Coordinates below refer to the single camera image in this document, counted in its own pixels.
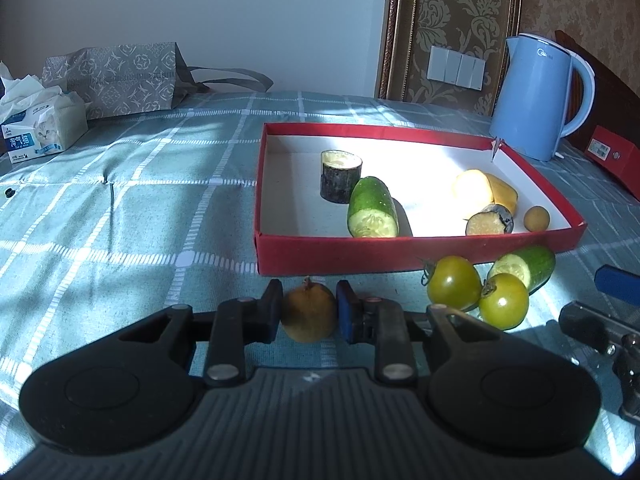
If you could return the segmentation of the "small brown longan right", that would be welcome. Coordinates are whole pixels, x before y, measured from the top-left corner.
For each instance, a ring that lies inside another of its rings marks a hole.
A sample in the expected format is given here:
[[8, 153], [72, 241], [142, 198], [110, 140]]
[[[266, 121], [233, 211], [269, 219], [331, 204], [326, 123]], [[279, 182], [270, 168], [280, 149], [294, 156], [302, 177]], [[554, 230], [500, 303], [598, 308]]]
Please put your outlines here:
[[544, 232], [550, 226], [549, 211], [543, 206], [530, 207], [524, 214], [523, 224], [528, 232]]

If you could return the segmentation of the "light blue electric kettle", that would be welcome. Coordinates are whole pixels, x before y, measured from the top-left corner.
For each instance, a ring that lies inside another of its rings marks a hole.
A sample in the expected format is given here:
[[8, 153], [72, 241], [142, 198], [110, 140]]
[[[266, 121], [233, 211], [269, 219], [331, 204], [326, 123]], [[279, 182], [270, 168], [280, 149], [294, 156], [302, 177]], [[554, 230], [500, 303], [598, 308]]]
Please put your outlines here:
[[[506, 40], [509, 66], [498, 94], [489, 134], [514, 151], [541, 162], [552, 159], [560, 140], [588, 118], [596, 94], [590, 64], [556, 42], [532, 34]], [[582, 81], [582, 102], [566, 119], [572, 76]]]

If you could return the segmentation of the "ornate wooden wall frame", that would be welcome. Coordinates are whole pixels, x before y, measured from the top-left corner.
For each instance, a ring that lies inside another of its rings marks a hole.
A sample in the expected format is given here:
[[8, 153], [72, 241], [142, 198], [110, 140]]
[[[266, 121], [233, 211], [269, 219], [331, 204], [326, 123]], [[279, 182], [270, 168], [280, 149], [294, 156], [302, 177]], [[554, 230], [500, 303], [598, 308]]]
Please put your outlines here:
[[[376, 96], [489, 116], [502, 85], [506, 40], [518, 33], [522, 0], [386, 0]], [[441, 47], [485, 63], [480, 90], [427, 78]]]

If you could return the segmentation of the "green cucumber half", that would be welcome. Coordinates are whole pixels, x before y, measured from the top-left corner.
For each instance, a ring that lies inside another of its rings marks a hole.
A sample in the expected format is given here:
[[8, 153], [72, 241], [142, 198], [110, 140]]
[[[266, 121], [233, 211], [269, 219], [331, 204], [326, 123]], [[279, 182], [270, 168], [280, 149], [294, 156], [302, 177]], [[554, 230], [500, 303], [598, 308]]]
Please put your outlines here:
[[532, 294], [544, 286], [555, 269], [555, 253], [544, 246], [529, 246], [503, 255], [491, 266], [487, 277], [516, 276]]
[[361, 178], [350, 196], [347, 229], [352, 237], [398, 237], [399, 221], [393, 197], [377, 177]]

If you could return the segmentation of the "pale yellow mango slice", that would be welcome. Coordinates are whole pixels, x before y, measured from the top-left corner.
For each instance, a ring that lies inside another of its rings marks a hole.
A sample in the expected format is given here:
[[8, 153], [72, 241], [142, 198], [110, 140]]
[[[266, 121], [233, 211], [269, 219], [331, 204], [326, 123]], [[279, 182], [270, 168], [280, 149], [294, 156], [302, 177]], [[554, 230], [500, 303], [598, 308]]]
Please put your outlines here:
[[484, 172], [470, 169], [459, 174], [451, 188], [454, 206], [462, 218], [469, 218], [494, 202], [494, 193]]

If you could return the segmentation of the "red box at right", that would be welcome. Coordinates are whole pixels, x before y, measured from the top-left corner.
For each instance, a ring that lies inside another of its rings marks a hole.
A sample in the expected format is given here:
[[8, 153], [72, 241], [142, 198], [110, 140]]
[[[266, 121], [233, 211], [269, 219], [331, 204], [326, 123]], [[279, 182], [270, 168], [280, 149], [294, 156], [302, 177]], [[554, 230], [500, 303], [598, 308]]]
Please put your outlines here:
[[631, 195], [639, 198], [640, 153], [634, 142], [597, 126], [585, 154], [622, 182]]

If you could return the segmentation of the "brown longan fruit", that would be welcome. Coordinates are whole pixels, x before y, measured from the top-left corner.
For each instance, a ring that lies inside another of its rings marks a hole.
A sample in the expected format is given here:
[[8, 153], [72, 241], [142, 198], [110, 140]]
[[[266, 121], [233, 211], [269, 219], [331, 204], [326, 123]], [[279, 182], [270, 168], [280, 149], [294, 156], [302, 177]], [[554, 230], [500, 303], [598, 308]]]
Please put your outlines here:
[[281, 323], [285, 333], [300, 344], [314, 344], [328, 338], [337, 326], [333, 292], [307, 276], [284, 296]]

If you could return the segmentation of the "green tomato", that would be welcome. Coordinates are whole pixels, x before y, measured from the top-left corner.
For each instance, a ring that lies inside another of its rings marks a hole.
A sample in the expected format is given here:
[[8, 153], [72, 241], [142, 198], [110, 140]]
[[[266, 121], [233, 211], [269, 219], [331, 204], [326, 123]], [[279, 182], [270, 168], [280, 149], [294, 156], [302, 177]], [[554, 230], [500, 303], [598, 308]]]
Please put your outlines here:
[[475, 266], [460, 256], [423, 263], [422, 284], [432, 304], [467, 311], [480, 301], [482, 282]]
[[480, 316], [499, 330], [512, 330], [526, 318], [529, 293], [519, 278], [499, 273], [488, 278], [480, 292]]

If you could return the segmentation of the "dark cut cucumber stub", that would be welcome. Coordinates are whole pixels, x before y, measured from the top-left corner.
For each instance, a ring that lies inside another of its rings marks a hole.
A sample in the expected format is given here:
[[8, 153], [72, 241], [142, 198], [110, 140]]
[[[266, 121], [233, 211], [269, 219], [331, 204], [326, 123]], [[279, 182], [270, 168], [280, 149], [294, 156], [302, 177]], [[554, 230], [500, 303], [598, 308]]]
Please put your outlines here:
[[334, 204], [348, 204], [360, 180], [362, 159], [351, 152], [326, 150], [320, 160], [320, 196]]

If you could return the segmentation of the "dark-skinned cut eggplant piece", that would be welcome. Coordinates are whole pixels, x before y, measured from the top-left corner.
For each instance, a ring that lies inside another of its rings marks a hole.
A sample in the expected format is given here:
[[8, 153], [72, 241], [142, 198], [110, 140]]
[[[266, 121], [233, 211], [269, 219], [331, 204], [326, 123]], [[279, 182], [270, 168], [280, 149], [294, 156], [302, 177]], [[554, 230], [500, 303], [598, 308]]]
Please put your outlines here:
[[491, 204], [469, 218], [466, 222], [465, 234], [467, 236], [511, 234], [513, 229], [514, 220], [510, 210], [500, 204]]

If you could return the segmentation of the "green cucumber half in box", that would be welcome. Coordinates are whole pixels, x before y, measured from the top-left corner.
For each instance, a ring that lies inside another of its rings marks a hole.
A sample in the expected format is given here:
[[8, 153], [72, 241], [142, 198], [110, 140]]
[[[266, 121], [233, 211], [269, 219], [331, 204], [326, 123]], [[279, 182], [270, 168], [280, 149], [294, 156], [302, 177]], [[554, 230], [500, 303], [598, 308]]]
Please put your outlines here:
[[393, 197], [377, 177], [361, 178], [350, 196], [347, 229], [352, 237], [398, 237], [399, 221]]

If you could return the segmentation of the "teal plaid bedspread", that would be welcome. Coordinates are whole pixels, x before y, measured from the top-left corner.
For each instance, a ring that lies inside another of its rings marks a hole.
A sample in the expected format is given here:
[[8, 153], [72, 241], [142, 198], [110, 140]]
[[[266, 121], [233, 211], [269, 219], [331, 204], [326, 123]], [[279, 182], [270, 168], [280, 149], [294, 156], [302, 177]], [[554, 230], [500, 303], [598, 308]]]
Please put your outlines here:
[[[310, 92], [190, 96], [164, 112], [95, 120], [68, 151], [1, 164], [1, 466], [34, 444], [18, 394], [37, 367], [172, 304], [212, 310], [258, 294], [253, 243], [259, 142], [267, 122], [337, 122], [486, 136], [487, 117], [437, 105]], [[603, 408], [588, 450], [614, 472], [639, 454], [620, 418], [606, 357], [565, 336], [578, 300], [637, 324], [639, 311], [601, 294], [596, 271], [639, 269], [639, 204], [568, 144], [539, 172], [588, 228], [532, 298], [524, 339], [593, 374]]]

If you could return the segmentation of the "white wall switch panel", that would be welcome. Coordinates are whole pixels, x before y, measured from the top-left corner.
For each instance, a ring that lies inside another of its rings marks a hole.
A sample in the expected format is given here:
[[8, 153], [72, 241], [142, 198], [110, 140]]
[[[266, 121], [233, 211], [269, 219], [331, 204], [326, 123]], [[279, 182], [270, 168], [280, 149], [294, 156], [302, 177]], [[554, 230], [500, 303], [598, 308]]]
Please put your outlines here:
[[426, 70], [428, 80], [480, 91], [486, 62], [482, 58], [442, 47], [431, 47]]

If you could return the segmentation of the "grey patterned gift bag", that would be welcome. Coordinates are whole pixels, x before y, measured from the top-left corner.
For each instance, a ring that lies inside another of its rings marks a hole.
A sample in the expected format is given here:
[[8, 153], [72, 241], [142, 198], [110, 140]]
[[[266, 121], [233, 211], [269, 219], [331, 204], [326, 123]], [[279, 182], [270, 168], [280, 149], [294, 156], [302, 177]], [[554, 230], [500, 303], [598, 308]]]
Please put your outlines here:
[[197, 81], [198, 68], [186, 65], [178, 44], [119, 44], [82, 48], [44, 61], [42, 80], [75, 92], [87, 104], [87, 117], [107, 118], [171, 110], [193, 93], [214, 84], [267, 92], [273, 81], [245, 68], [225, 68], [222, 78]]

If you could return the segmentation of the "yellow mango piece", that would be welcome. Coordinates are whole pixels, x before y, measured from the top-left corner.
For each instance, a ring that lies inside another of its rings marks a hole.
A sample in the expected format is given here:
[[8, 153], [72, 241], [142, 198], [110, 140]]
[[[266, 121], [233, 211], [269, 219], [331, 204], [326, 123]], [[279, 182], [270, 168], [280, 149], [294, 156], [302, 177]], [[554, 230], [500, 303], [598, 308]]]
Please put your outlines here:
[[516, 189], [493, 174], [485, 174], [485, 178], [491, 194], [491, 203], [503, 206], [512, 216], [515, 216], [518, 210]]

